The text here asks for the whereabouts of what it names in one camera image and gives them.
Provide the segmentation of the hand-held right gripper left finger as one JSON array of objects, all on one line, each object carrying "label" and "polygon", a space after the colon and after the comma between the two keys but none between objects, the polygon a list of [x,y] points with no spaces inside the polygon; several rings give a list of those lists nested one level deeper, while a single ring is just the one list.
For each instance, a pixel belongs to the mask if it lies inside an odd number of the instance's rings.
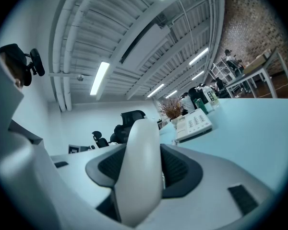
[{"label": "hand-held right gripper left finger", "polygon": [[51,156],[62,183],[58,191],[74,205],[114,211],[112,190],[118,180],[126,146]]}]

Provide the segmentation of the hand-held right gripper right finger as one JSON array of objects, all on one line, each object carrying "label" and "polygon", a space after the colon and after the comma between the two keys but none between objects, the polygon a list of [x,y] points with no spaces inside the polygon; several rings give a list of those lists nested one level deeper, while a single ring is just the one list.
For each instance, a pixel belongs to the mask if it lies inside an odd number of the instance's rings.
[{"label": "hand-held right gripper right finger", "polygon": [[165,189],[141,230],[237,230],[257,219],[273,191],[227,159],[162,144]]}]

